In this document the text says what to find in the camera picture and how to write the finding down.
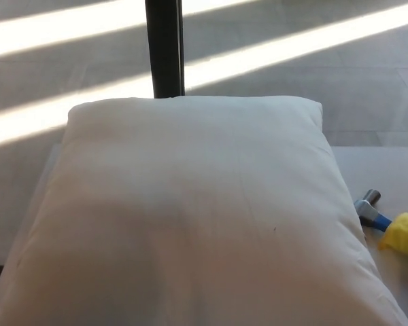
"pillow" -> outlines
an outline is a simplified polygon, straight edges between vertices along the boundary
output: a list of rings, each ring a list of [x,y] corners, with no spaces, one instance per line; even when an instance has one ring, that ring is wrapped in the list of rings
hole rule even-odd
[[[72,109],[0,326],[408,325],[321,125],[289,96]]]

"table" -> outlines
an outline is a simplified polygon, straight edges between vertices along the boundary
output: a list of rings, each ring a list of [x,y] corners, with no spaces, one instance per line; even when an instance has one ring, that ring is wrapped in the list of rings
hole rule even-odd
[[[377,208],[390,219],[408,212],[408,147],[333,147],[352,198],[373,188],[382,194]],[[366,240],[384,283],[408,316],[408,257],[392,250],[379,252],[382,232],[365,229]]]

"yellow object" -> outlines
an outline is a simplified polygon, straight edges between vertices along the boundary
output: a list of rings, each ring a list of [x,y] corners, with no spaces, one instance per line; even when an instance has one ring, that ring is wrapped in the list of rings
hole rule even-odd
[[[402,213],[388,226],[378,248],[393,248],[408,255],[408,213]]]

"blue hammer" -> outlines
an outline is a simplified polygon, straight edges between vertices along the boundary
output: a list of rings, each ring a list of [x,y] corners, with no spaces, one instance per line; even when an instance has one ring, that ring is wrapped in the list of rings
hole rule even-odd
[[[385,232],[392,222],[373,207],[380,198],[379,191],[370,189],[362,199],[355,201],[354,206],[361,225]]]

